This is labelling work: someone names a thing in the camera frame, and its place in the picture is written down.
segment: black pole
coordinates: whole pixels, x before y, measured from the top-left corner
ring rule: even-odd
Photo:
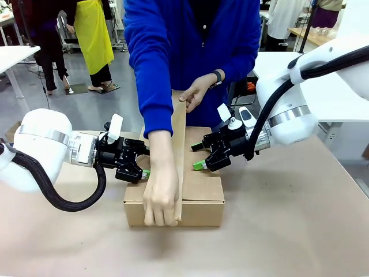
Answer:
[[[24,14],[24,2],[23,2],[23,0],[18,0],[18,6],[19,6],[19,11],[21,12],[21,16],[22,16],[22,20],[23,20],[23,26],[24,26],[25,34],[27,35],[27,39],[29,41],[29,45],[31,47],[34,47],[35,45],[32,42],[31,36],[29,35],[29,29],[28,29],[27,21],[26,21],[25,14]]]
[[[317,0],[312,0],[312,8],[311,8],[311,13],[310,13],[310,18],[309,18],[309,21],[307,23],[306,30],[305,30],[305,35],[304,35],[304,38],[302,40],[301,48],[300,48],[300,51],[299,51],[299,53],[301,53],[301,54],[304,53],[304,47],[305,47],[306,40],[307,40],[307,37],[308,37],[309,32],[310,32],[312,20],[314,19],[314,15],[315,15],[315,11],[317,10],[317,7],[318,7],[318,1]]]

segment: black watch strap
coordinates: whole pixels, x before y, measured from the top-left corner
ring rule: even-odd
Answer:
[[[212,73],[214,73],[217,76],[217,81],[216,81],[216,83],[214,83],[213,85],[211,85],[210,88],[214,88],[217,85],[220,85],[222,83],[222,81],[221,81],[221,74],[218,71],[216,71],[216,70],[213,71]]]

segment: person in yellow apron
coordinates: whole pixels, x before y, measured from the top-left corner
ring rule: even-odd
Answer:
[[[91,77],[91,91],[105,93],[118,89],[112,83],[109,64],[114,60],[106,20],[112,15],[108,0],[70,0],[67,29],[76,33]]]

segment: white coat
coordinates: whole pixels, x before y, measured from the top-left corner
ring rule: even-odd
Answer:
[[[269,8],[268,35],[275,39],[288,38],[288,28],[295,27],[303,8],[309,4],[309,0],[272,0]]]

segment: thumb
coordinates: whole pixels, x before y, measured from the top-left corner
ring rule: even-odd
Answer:
[[[192,87],[190,87],[188,90],[184,91],[180,97],[179,97],[179,101],[184,102],[187,99],[191,98],[192,95],[194,94],[194,89]]]

